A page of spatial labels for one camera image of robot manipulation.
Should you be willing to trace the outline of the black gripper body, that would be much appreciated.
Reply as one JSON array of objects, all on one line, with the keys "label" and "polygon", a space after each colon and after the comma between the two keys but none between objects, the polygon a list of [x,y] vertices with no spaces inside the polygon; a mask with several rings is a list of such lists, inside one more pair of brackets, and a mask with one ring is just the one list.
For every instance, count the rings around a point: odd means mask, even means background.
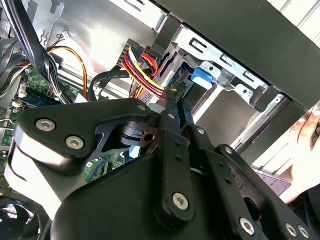
[{"label": "black gripper body", "polygon": [[69,195],[51,227],[53,240],[237,240],[217,189],[207,176],[191,171],[196,215],[170,231],[154,214],[156,162],[136,160]]}]

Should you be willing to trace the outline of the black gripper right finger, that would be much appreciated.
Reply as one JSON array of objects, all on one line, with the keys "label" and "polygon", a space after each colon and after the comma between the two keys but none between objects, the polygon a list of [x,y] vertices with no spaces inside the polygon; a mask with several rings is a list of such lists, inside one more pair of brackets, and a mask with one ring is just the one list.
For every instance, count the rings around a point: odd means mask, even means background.
[{"label": "black gripper right finger", "polygon": [[228,145],[214,147],[178,101],[181,131],[189,140],[196,215],[188,240],[317,240],[320,232],[294,213]]}]

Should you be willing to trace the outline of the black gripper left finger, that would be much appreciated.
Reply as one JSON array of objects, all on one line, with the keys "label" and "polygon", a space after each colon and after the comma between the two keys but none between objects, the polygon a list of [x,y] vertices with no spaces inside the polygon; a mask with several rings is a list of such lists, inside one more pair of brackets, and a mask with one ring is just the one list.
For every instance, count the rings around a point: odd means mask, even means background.
[{"label": "black gripper left finger", "polygon": [[192,221],[196,209],[188,143],[181,134],[178,103],[172,98],[166,99],[161,113],[133,98],[24,111],[17,121],[13,161],[33,162],[35,169],[19,172],[21,183],[15,183],[14,189],[39,203],[54,221],[64,200],[89,184],[83,180],[86,164],[126,145],[128,124],[155,129],[147,153],[126,164],[155,159],[156,218]]}]

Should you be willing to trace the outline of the pale person hand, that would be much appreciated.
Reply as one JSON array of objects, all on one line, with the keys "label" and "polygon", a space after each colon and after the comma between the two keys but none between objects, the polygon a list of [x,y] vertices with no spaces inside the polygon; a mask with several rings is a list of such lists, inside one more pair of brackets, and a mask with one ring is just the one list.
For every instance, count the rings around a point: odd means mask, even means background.
[{"label": "pale person hand", "polygon": [[320,109],[314,108],[308,118],[300,118],[290,129],[291,186],[280,195],[286,204],[320,184],[320,138],[316,137],[319,123]]}]

